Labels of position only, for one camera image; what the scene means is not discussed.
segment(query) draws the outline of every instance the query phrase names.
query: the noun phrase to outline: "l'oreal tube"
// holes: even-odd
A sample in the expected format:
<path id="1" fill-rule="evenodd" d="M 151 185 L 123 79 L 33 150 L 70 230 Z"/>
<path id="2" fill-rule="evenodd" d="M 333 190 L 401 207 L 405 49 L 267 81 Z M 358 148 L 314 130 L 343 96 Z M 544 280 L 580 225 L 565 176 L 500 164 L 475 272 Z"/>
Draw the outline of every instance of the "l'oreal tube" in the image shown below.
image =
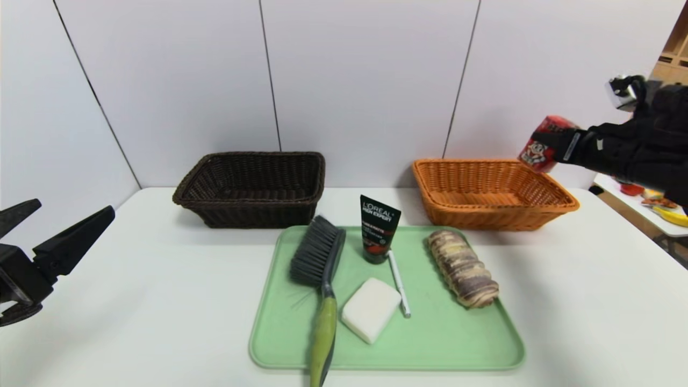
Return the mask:
<path id="1" fill-rule="evenodd" d="M 363 257 L 372 264 L 381 264 L 399 224 L 401 211 L 361 195 L 361 231 Z"/>

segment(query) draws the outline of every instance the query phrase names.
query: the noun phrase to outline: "green brush handle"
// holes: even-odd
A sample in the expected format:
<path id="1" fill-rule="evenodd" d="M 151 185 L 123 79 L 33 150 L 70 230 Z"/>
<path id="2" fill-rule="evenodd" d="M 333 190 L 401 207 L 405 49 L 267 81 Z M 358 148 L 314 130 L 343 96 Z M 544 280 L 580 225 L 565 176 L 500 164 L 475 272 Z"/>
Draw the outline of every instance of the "green brush handle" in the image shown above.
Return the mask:
<path id="1" fill-rule="evenodd" d="M 315 322 L 315 339 L 310 353 L 310 387 L 321 387 L 330 369 L 337 327 L 337 300 L 326 297 Z"/>

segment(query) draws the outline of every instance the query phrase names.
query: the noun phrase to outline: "white soap bar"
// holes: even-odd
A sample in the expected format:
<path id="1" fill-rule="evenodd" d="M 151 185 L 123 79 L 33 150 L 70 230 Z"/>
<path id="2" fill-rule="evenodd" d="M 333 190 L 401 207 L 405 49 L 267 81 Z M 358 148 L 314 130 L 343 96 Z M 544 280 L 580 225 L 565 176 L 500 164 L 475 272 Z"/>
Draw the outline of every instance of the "white soap bar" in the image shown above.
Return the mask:
<path id="1" fill-rule="evenodd" d="M 373 344 L 398 311 L 401 295 L 377 278 L 368 278 L 344 305 L 342 322 L 368 344 Z"/>

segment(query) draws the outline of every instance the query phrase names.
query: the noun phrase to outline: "white pen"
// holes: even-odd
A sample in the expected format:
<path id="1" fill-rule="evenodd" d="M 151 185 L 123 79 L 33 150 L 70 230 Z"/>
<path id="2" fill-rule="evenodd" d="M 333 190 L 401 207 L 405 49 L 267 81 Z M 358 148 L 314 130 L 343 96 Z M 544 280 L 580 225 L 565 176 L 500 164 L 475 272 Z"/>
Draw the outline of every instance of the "white pen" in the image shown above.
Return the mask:
<path id="1" fill-rule="evenodd" d="M 389 258 L 389 265 L 391 266 L 391 274 L 394 276 L 394 283 L 396 283 L 396 289 L 401 294 L 401 309 L 404 311 L 404 317 L 411 317 L 411 308 L 409 308 L 409 300 L 406 298 L 406 293 L 404 292 L 404 284 L 401 282 L 401 274 L 399 274 L 399 266 L 396 265 L 396 259 L 394 259 L 394 253 L 391 249 L 387 252 L 387 257 Z"/>

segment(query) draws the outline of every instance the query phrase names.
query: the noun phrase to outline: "dark brown wicker basket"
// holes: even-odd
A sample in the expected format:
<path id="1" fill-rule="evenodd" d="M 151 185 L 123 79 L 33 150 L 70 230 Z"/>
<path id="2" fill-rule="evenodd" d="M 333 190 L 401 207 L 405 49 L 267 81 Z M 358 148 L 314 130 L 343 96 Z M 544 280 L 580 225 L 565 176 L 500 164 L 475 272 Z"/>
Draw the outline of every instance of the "dark brown wicker basket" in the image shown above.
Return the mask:
<path id="1" fill-rule="evenodd" d="M 282 229 L 313 219 L 324 184 L 317 152 L 217 153 L 196 164 L 172 201 L 208 227 Z"/>

